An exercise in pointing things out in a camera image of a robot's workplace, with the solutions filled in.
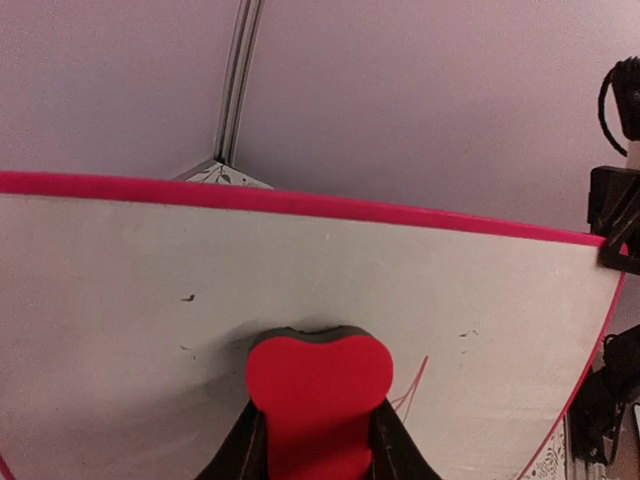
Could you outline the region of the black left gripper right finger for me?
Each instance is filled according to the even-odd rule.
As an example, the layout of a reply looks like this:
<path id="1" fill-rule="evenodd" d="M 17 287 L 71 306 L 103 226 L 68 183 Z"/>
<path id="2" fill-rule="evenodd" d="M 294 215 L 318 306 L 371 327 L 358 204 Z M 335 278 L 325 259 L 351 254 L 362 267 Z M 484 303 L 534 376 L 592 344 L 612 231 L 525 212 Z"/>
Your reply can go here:
<path id="1" fill-rule="evenodd" d="M 441 480 L 428 464 L 388 400 L 370 416 L 372 480 Z"/>

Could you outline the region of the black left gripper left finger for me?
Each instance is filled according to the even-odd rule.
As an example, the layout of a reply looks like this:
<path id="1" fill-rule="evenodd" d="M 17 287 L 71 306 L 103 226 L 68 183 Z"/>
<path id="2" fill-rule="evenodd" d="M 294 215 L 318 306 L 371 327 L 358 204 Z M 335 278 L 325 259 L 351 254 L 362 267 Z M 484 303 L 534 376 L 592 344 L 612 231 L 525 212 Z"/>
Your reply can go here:
<path id="1" fill-rule="evenodd" d="M 195 480 L 267 478 L 266 420 L 264 414 L 249 400 L 213 459 Z"/>

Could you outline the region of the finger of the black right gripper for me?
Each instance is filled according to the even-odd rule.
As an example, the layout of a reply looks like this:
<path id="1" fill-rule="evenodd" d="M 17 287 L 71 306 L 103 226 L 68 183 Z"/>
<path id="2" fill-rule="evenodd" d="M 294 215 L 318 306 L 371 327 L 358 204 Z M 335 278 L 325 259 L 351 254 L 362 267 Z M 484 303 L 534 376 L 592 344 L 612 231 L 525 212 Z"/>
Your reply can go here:
<path id="1" fill-rule="evenodd" d="M 587 223 L 595 235 L 608 235 L 639 188 L 639 171 L 613 166 L 591 170 Z"/>
<path id="2" fill-rule="evenodd" d="M 622 273 L 639 274 L 639 236 L 632 235 L 620 245 L 603 245 L 598 260 L 606 268 Z"/>

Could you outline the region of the red whiteboard eraser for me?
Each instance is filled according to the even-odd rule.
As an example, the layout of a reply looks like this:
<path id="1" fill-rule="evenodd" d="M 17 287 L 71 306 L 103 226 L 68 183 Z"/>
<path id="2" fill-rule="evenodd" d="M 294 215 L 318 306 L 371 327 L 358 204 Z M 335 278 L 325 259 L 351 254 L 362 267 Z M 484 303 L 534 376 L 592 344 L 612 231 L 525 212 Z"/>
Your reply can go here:
<path id="1" fill-rule="evenodd" d="M 259 334 L 246 385 L 266 421 L 269 478 L 365 478 L 371 415 L 386 400 L 393 368 L 388 348 L 359 327 Z"/>

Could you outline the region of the pink framed whiteboard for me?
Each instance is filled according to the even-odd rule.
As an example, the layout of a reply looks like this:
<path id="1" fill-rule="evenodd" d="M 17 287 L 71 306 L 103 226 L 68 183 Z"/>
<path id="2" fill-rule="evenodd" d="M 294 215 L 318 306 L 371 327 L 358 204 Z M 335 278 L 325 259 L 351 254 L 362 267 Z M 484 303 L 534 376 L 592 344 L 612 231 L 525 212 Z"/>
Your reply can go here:
<path id="1" fill-rule="evenodd" d="M 1 176 L 5 479 L 184 479 L 239 413 L 242 344 L 353 324 L 447 479 L 515 479 L 623 275 L 587 234 L 185 181 Z"/>

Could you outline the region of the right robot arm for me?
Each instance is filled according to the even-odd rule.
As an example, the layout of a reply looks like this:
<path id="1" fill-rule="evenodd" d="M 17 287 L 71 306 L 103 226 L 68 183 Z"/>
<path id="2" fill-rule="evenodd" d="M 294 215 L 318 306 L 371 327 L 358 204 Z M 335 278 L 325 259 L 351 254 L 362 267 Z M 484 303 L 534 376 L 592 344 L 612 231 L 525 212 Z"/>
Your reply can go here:
<path id="1" fill-rule="evenodd" d="M 639 274 L 639 172 L 591 171 L 587 221 L 605 239 L 598 264 Z M 615 460 L 626 407 L 639 397 L 639 328 L 607 334 L 604 366 L 589 370 L 569 410 L 572 457 L 608 466 Z"/>

